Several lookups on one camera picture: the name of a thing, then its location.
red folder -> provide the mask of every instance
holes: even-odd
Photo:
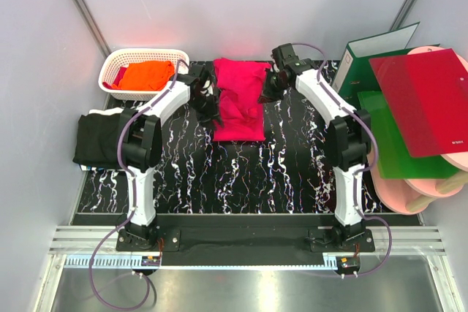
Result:
[[[453,50],[369,61],[411,156],[468,151],[468,72]]]

white wall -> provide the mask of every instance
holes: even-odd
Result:
[[[71,0],[0,7],[0,310],[24,312],[75,204],[77,122],[104,103],[103,57]]]
[[[406,23],[421,21],[411,46],[440,42],[468,58],[467,0],[418,0]],[[468,307],[467,228],[468,186],[449,199],[429,205],[423,217],[437,225],[442,235],[458,290]]]
[[[113,50],[174,47],[192,60],[267,59],[285,42],[341,58],[351,39],[390,28],[403,0],[86,0]]]

perforated plastic basket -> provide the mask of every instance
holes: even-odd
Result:
[[[107,89],[103,86],[103,82],[112,85],[117,77],[117,73],[122,66],[128,64],[136,64],[144,61],[166,61],[170,60],[174,66],[177,60],[182,59],[189,64],[189,56],[181,50],[174,49],[120,49],[110,54],[104,66],[102,66],[101,73],[99,73],[99,87],[109,93],[118,100],[139,100],[147,102],[157,94],[158,91],[118,91],[114,89]],[[184,64],[180,64],[178,73],[185,74],[189,71]]]

floor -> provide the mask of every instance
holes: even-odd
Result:
[[[363,270],[377,263],[366,257]],[[96,285],[108,302],[136,305],[146,291],[142,281],[129,276],[109,285],[123,273],[94,270]],[[150,275],[154,287],[139,311],[442,311],[427,262],[419,256],[392,256],[380,271],[364,278],[342,281],[312,274],[335,277],[317,271],[160,270]],[[91,296],[87,270],[65,269],[52,311],[111,311]]]
[[[213,71],[212,62],[206,66]],[[331,81],[338,61],[329,61]],[[136,106],[110,99],[108,107]],[[265,142],[212,142],[188,106],[163,126],[164,150],[156,168],[158,213],[332,213],[336,192],[323,156],[324,122],[308,101],[290,89],[283,101],[265,105]],[[101,224],[91,214],[127,211],[127,180],[118,171],[86,176],[73,224]],[[388,212],[363,185],[366,212]]]

green folder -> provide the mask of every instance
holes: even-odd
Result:
[[[359,106],[360,91],[380,91],[369,59],[408,54],[412,48],[406,47],[418,25],[414,23],[395,31],[349,42],[333,79],[333,89],[355,107]]]
[[[410,156],[403,137],[380,91],[358,93],[361,107],[371,114],[371,130],[379,147],[378,167],[382,178],[448,178],[458,168],[441,156]]]

